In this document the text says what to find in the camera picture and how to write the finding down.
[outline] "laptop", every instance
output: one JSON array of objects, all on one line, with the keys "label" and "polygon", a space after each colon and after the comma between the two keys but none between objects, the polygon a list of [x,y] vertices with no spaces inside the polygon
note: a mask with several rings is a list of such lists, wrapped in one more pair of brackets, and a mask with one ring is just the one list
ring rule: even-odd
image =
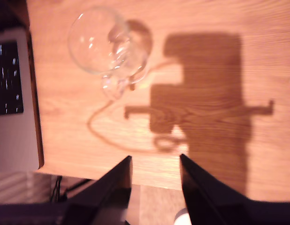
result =
[{"label": "laptop", "polygon": [[28,21],[26,1],[0,0],[0,172],[44,164]]}]

